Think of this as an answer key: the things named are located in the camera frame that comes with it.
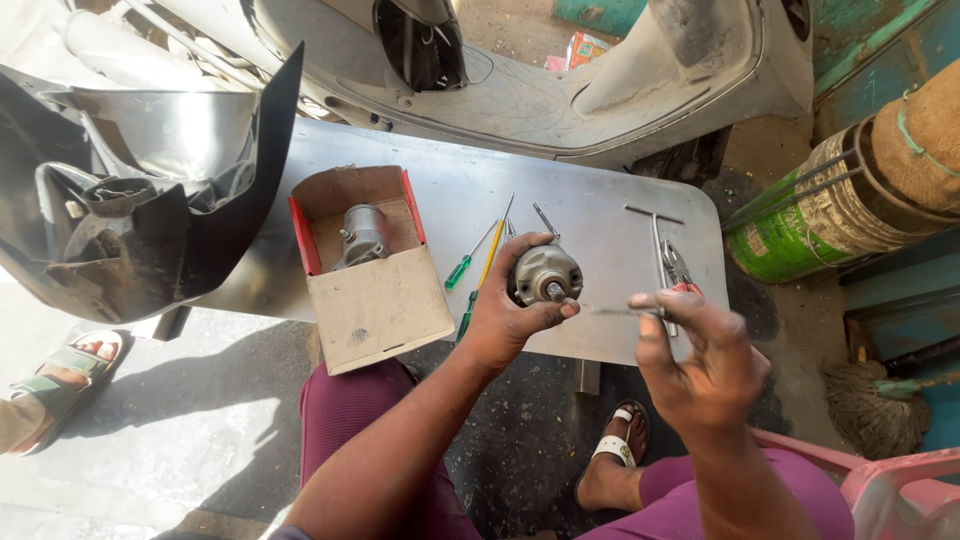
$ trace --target metal table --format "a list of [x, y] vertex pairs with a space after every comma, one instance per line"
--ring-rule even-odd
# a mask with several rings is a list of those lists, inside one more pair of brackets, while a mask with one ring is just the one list
[[[545, 230], [532, 208], [534, 202], [540, 205], [562, 235], [560, 244], [580, 263], [584, 275], [580, 303], [585, 309], [561, 326], [533, 336], [525, 351], [634, 363], [636, 318], [588, 313], [591, 306], [624, 307], [632, 293], [660, 288], [651, 218], [624, 210], [624, 204], [684, 220], [684, 225], [660, 220], [661, 239], [670, 239], [683, 253], [708, 298], [728, 305], [720, 224], [712, 201], [699, 189], [303, 118], [294, 126], [283, 179], [260, 234], [227, 281], [190, 304], [313, 322], [286, 199], [304, 178], [350, 164], [396, 164], [409, 171], [441, 280], [503, 211], [512, 191], [516, 199], [510, 216], [518, 232]], [[488, 239], [457, 286], [446, 293], [457, 324], [489, 245]], [[683, 333], [672, 341], [675, 357], [685, 355], [689, 343]]]

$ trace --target green sandal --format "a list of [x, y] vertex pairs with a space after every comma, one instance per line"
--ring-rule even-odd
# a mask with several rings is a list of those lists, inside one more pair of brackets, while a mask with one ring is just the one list
[[[113, 360], [104, 360], [99, 356], [74, 347], [81, 342], [92, 343], [94, 341], [116, 343], [117, 350]], [[64, 345], [62, 349], [50, 355], [50, 358], [43, 363], [43, 365], [53, 364], [83, 375], [87, 379], [85, 387], [75, 390], [69, 384], [48, 375], [33, 375], [11, 384], [10, 388], [14, 390], [11, 398], [23, 394], [33, 394], [43, 404], [47, 412], [54, 417], [53, 424], [47, 427], [34, 446], [30, 450], [16, 455], [36, 454], [56, 440], [80, 398], [89, 393], [90, 389], [98, 382], [108, 378], [107, 375], [112, 373], [114, 366], [120, 362], [123, 353], [126, 351], [127, 346], [123, 335], [120, 333], [116, 331], [92, 331], [78, 337], [72, 343]], [[42, 367], [41, 365], [37, 368], [37, 371], [40, 371]]]

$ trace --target cardboard box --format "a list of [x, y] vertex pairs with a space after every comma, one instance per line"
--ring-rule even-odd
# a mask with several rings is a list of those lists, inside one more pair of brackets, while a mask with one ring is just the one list
[[[330, 169], [297, 184], [288, 202], [327, 373], [345, 373], [453, 333], [407, 171]], [[343, 256], [344, 214], [363, 203], [387, 217], [391, 255], [324, 273]]]

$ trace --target pliers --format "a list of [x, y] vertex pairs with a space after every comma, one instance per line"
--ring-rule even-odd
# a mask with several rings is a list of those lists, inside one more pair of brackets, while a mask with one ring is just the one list
[[677, 248], [673, 247], [670, 240], [663, 240], [660, 243], [660, 256], [663, 257], [663, 267], [666, 268], [670, 278], [673, 280], [673, 290], [678, 292], [695, 292], [704, 296], [697, 283], [690, 278], [690, 270], [686, 267], [684, 258], [681, 257]]

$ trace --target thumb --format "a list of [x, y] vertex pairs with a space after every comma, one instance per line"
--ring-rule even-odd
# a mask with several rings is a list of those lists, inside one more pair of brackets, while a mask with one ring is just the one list
[[636, 365], [648, 388], [664, 388], [675, 383], [679, 368], [670, 352], [663, 321], [649, 313], [640, 314], [640, 339], [634, 349]]
[[552, 329], [579, 312], [580, 305], [572, 298], [566, 298], [563, 302], [537, 302], [520, 310], [520, 326], [523, 333], [529, 336]]

